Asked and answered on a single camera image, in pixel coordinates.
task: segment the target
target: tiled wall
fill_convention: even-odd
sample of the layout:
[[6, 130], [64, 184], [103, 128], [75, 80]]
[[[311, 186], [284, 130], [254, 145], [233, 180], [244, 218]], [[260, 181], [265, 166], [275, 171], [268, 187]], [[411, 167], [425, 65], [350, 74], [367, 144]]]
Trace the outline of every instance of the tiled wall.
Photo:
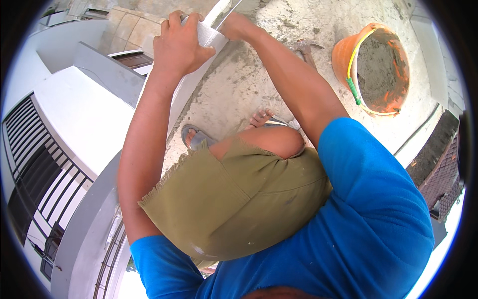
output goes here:
[[115, 6], [109, 11], [108, 20], [98, 49], [100, 52], [112, 54], [142, 49], [146, 55], [153, 57], [152, 41], [161, 34], [161, 22], [165, 19]]

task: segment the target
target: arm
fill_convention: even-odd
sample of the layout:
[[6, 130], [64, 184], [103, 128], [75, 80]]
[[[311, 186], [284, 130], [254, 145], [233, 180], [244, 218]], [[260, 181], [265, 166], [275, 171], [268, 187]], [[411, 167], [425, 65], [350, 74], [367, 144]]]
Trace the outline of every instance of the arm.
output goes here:
[[154, 39], [154, 66], [131, 120], [119, 161], [119, 204], [130, 244], [161, 234], [138, 201], [161, 178], [174, 90], [184, 75], [197, 70], [216, 53], [214, 48], [203, 48], [197, 41], [197, 22], [202, 16], [190, 14], [183, 27], [181, 13], [171, 13], [169, 20], [161, 24], [161, 36]]
[[254, 47], [285, 104], [315, 146], [331, 121], [349, 117], [320, 74], [246, 17], [231, 13], [221, 31], [231, 40], [244, 40]]

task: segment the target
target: black window grille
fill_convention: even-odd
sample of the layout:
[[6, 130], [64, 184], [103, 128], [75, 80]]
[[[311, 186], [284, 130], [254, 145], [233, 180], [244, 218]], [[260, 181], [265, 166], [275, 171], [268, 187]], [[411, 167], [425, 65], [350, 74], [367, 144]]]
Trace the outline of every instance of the black window grille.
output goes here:
[[[19, 103], [2, 123], [3, 143], [15, 188], [8, 202], [17, 236], [28, 240], [42, 257], [41, 272], [51, 278], [64, 228], [60, 222], [76, 209], [92, 185], [90, 179], [60, 148], [36, 110], [32, 95]], [[63, 221], [66, 227], [68, 220]], [[28, 235], [34, 224], [42, 237]]]

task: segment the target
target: hammer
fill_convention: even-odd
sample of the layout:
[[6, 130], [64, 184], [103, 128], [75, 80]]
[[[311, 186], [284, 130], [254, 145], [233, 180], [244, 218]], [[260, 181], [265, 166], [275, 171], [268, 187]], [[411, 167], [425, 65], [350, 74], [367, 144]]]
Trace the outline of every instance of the hammer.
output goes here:
[[308, 41], [305, 39], [300, 39], [297, 41], [296, 44], [290, 47], [292, 51], [300, 51], [300, 53], [304, 56], [304, 61], [310, 65], [314, 70], [317, 71], [317, 67], [315, 66], [314, 59], [312, 58], [312, 51], [310, 49], [311, 45], [316, 45], [319, 47], [319, 49], [323, 49], [321, 45], [317, 44], [316, 42], [313, 41]]

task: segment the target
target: olive green shorts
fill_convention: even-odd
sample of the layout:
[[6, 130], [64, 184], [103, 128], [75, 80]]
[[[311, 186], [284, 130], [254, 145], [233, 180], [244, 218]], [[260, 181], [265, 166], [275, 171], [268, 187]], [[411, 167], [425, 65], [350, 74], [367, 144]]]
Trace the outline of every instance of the olive green shorts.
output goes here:
[[330, 190], [315, 149], [282, 159], [238, 138], [221, 161], [204, 141], [183, 154], [139, 204], [198, 265], [250, 255], [290, 237]]

